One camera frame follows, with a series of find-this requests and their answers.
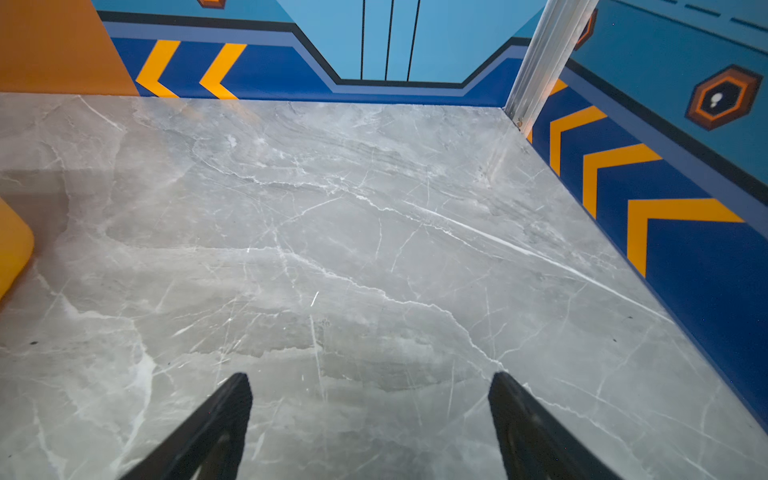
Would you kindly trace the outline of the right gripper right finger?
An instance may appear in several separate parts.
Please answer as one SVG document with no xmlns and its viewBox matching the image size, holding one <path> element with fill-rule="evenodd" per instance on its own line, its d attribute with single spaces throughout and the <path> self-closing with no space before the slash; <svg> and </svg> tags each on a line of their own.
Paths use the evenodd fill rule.
<svg viewBox="0 0 768 480">
<path fill-rule="evenodd" d="M 488 401 L 509 479 L 620 479 L 510 374 L 494 374 Z"/>
</svg>

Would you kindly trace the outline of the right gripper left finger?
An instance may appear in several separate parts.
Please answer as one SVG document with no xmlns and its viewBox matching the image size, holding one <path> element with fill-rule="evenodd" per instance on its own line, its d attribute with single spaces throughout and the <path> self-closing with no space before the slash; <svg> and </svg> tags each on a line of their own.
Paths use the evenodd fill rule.
<svg viewBox="0 0 768 480">
<path fill-rule="evenodd" d="M 229 377 L 125 479 L 235 479 L 253 395 L 245 373 Z"/>
</svg>

